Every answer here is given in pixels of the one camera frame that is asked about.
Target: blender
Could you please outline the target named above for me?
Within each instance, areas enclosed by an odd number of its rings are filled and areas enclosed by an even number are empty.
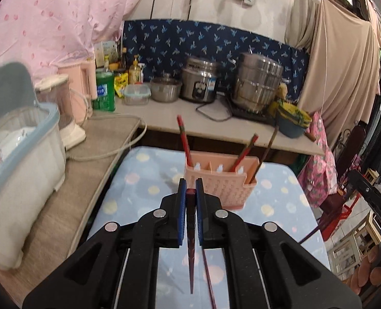
[[[48,76],[35,84],[35,92],[39,102],[54,102],[59,107],[59,130],[60,137],[66,150],[83,142],[86,138],[85,131],[76,124],[69,92],[69,75],[56,74]],[[85,103],[86,97],[75,91]]]

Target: table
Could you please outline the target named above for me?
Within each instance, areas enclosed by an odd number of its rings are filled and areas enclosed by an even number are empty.
[[[107,222],[120,225],[137,222],[160,206],[161,199],[176,193],[183,175],[185,155],[153,147],[136,147],[126,155],[107,191],[89,233],[92,236]],[[256,176],[258,185],[242,210],[245,222],[278,224],[299,241],[316,227],[312,210],[293,174],[286,166],[265,163]],[[329,260],[318,231],[303,245],[327,268]],[[189,289],[187,245],[160,249],[156,308],[210,309],[201,248],[196,236],[194,294]],[[206,257],[218,309],[228,308],[227,280],[222,250],[207,250]]]
[[[83,126],[86,140],[70,152],[85,157],[118,149],[131,139],[138,123],[137,118],[90,119]],[[25,296],[76,249],[121,154],[96,161],[66,162],[64,183],[49,197],[33,224],[23,247],[22,264],[16,270],[0,271],[0,283],[19,307]]]
[[[255,145],[267,147],[274,130],[272,126],[238,118],[231,118],[225,122],[215,122],[195,111],[199,105],[179,99],[174,103],[160,103],[150,100],[144,106],[127,106],[122,104],[121,99],[116,99],[118,112],[142,117],[150,130],[179,134],[176,117],[180,114],[189,136],[247,144],[252,135],[257,133],[259,138]],[[214,118],[229,116],[226,106],[219,100],[205,106],[203,111]],[[297,139],[291,139],[280,132],[273,142],[272,149],[304,155],[324,155],[322,149],[304,135]]]

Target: white wall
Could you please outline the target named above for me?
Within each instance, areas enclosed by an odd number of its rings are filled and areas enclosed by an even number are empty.
[[[153,0],[140,0],[128,20],[149,19]],[[284,42],[293,0],[192,0],[189,20],[219,23]],[[187,19],[189,0],[155,0],[152,18]]]

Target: light blue tablecloth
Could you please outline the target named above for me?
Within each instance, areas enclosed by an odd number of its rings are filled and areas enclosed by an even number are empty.
[[[93,223],[89,237],[107,222],[120,225],[137,222],[157,209],[161,199],[178,190],[185,169],[185,154],[152,147],[132,149],[123,160]],[[277,223],[295,240],[316,227],[306,197],[293,172],[286,166],[264,164],[257,175],[258,185],[242,210],[245,222]],[[329,268],[325,245],[317,232],[303,245]],[[222,250],[207,250],[210,278],[218,309],[229,308],[225,261]],[[201,248],[196,236],[194,294],[190,294],[186,234],[180,249],[161,249],[157,276],[157,309],[211,309]]]

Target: white countertop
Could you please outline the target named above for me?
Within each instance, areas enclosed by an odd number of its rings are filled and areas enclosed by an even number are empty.
[[[225,122],[215,122],[196,112],[195,109],[198,106],[199,104],[181,99],[174,103],[160,103],[149,100],[149,103],[144,106],[127,106],[122,103],[121,99],[116,98],[117,112],[142,117],[150,130],[179,134],[176,117],[180,114],[185,123],[186,133],[189,136],[247,144],[253,134],[256,133],[259,138],[255,145],[267,147],[274,130],[272,126],[239,118],[231,118]],[[224,119],[229,116],[227,107],[219,99],[201,108],[201,110],[215,119]],[[304,155],[324,154],[316,143],[310,141],[304,135],[297,139],[291,139],[280,132],[273,142],[272,149],[302,153]]]

